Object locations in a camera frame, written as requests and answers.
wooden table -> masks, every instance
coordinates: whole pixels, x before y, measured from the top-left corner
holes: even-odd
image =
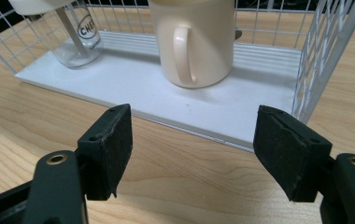
[[[77,140],[105,107],[20,82],[0,62],[0,192]],[[308,126],[355,153],[355,34]],[[133,118],[134,151],[118,198],[88,202],[91,223],[320,223],[315,203],[290,203],[254,154]]]

mug handle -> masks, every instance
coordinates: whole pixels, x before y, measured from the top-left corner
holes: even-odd
[[[174,32],[174,56],[178,79],[182,84],[193,84],[196,77],[192,76],[189,62],[188,37],[189,27],[178,27]]]

wire mesh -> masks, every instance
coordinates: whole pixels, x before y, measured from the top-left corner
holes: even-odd
[[[292,2],[300,6],[292,8]],[[147,0],[89,0],[87,6],[100,31],[154,33]],[[302,52],[292,107],[292,114],[300,120],[309,119],[327,84],[324,82],[328,81],[342,54],[336,49],[339,36],[343,31],[351,34],[355,28],[353,8],[355,1],[352,0],[235,0],[235,30],[242,34],[236,42]],[[50,50],[51,47],[44,44],[47,35],[56,35],[61,42],[68,35],[55,12],[37,18],[21,17],[21,22],[12,24],[8,17],[14,13],[13,9],[0,9],[0,21],[9,28],[0,33],[0,60],[17,73]],[[51,27],[50,34],[41,35],[35,31],[33,24],[38,20]]]

white tray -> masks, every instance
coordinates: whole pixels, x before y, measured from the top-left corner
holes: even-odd
[[[183,89],[163,76],[153,35],[102,32],[104,54],[71,70],[48,52],[16,77],[100,105],[252,151],[259,105],[291,113],[301,51],[234,44],[234,69],[221,82]]]

white wire basket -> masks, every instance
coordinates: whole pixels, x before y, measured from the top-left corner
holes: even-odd
[[[149,9],[136,0],[87,4],[105,50],[75,70],[53,58],[29,19],[11,25],[14,10],[0,9],[0,21],[9,26],[0,33],[0,60],[24,82],[107,106],[130,103],[144,119],[252,150],[259,105],[308,122],[355,29],[354,0],[308,0],[295,10],[287,8],[289,2],[255,0],[236,7],[241,36],[234,44],[234,69],[203,89],[182,89],[163,78]],[[65,41],[56,13],[43,16]]]

